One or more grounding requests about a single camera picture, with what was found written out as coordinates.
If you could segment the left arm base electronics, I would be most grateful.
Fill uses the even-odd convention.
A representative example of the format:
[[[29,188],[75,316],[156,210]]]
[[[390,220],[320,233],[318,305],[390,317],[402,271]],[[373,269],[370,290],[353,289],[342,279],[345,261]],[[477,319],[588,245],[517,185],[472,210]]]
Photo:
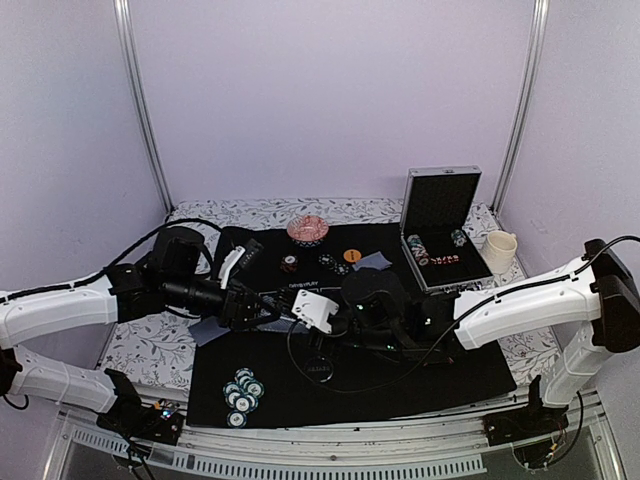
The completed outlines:
[[[112,369],[104,373],[114,384],[116,400],[107,412],[98,414],[97,426],[125,439],[176,446],[184,424],[179,407],[165,399],[159,401],[158,407],[145,406],[124,373]]]

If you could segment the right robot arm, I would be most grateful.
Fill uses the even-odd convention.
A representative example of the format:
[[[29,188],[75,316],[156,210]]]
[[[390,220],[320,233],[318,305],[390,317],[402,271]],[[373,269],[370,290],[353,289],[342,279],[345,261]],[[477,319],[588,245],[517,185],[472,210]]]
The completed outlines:
[[[617,353],[639,347],[639,288],[609,243],[594,239],[585,253],[549,272],[507,286],[464,291],[455,300],[455,335],[466,350],[544,327],[575,323],[579,328],[559,359],[542,374],[538,390],[517,415],[517,427],[537,436],[552,424],[556,409]]]

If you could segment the orange big blind button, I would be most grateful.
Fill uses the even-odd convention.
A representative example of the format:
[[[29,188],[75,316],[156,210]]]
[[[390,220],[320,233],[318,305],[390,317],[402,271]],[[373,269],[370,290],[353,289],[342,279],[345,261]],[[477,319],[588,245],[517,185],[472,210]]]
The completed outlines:
[[[357,249],[347,249],[343,253],[343,258],[348,263],[356,263],[362,258],[362,254]]]

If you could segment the black poker chip stack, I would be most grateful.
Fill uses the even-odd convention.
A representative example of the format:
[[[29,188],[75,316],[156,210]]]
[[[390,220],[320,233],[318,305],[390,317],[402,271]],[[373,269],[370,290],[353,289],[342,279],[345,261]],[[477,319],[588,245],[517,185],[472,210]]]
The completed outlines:
[[[349,269],[349,267],[348,267],[347,265],[345,265],[345,264],[337,264],[337,265],[334,267],[334,272],[335,272],[336,274],[338,274],[338,275],[345,276],[345,275],[347,275],[347,274],[350,272],[350,269]]]

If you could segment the blue playing card deck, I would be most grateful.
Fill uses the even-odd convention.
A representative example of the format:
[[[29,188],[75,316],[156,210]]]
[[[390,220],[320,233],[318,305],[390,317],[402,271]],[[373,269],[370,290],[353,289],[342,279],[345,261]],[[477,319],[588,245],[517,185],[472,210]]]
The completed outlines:
[[[288,288],[260,293],[261,299],[270,306],[270,310],[263,311],[262,315],[269,315],[272,310],[275,310],[277,318],[257,326],[257,330],[269,333],[287,333],[296,320],[291,308],[293,307],[297,293],[297,290]]]

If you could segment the clear dealer button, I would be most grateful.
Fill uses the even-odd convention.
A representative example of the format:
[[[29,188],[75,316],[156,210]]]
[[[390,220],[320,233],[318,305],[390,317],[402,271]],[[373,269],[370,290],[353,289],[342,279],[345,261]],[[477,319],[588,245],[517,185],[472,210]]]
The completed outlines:
[[[318,355],[305,362],[303,372],[314,382],[326,383],[334,375],[334,366],[330,359]]]

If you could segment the blue white poker chip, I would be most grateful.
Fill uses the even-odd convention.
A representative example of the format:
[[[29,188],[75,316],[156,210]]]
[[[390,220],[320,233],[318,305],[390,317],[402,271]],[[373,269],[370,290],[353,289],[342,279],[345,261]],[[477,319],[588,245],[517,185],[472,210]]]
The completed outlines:
[[[226,423],[230,428],[244,428],[247,424],[247,415],[245,412],[233,410],[227,415]]]

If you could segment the dealt blue card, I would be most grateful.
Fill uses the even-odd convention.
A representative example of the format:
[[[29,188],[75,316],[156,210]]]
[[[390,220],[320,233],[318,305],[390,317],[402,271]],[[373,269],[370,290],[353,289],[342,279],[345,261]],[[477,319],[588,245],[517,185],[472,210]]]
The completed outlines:
[[[203,347],[230,332],[229,328],[220,326],[213,318],[201,320],[191,325],[188,330],[198,347]]]
[[[381,271],[391,266],[392,262],[388,260],[381,251],[377,251],[356,261],[353,265],[353,269],[358,271],[363,268],[369,268]]]

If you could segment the red poker chip stack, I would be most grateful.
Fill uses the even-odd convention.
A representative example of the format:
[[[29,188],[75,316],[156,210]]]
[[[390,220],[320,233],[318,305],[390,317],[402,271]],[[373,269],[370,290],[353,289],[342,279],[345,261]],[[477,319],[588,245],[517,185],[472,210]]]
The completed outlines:
[[[281,259],[280,268],[286,273],[293,273],[298,268],[298,258],[295,255],[286,255]]]

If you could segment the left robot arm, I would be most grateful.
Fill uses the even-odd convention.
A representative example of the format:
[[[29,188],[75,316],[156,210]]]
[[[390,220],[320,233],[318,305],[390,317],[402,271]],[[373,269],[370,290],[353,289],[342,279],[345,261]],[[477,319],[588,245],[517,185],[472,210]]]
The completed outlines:
[[[234,331],[271,323],[278,309],[234,280],[262,246],[251,240],[232,249],[221,266],[198,272],[211,257],[198,231],[177,224],[151,234],[152,249],[135,263],[116,259],[101,271],[65,284],[1,296],[1,393],[37,396],[86,408],[111,419],[128,434],[148,426],[148,412],[127,376],[86,370],[39,356],[24,343],[76,327],[123,324],[182,309]]]

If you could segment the blue green chip stack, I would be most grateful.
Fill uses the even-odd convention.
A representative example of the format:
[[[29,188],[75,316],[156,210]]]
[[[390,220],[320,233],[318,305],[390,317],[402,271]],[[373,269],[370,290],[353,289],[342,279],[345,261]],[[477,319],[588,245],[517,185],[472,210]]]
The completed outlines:
[[[265,394],[265,387],[251,369],[243,367],[235,372],[232,381],[224,385],[222,392],[231,409],[248,413],[257,409],[259,400]]]

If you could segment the black 100 poker chip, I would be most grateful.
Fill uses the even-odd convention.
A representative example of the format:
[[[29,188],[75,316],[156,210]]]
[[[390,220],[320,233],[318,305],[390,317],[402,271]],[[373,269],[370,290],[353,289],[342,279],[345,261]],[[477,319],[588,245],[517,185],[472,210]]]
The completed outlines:
[[[318,261],[321,265],[332,267],[335,264],[335,259],[328,254],[323,254],[318,257]]]

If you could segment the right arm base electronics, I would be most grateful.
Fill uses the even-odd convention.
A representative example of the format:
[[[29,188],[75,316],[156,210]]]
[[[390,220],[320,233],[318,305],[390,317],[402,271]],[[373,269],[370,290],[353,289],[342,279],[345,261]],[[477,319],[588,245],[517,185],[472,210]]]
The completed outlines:
[[[566,443],[567,410],[530,401],[524,407],[485,415],[482,424],[490,446],[528,441],[514,449],[514,457],[524,468],[538,470],[548,467]]]

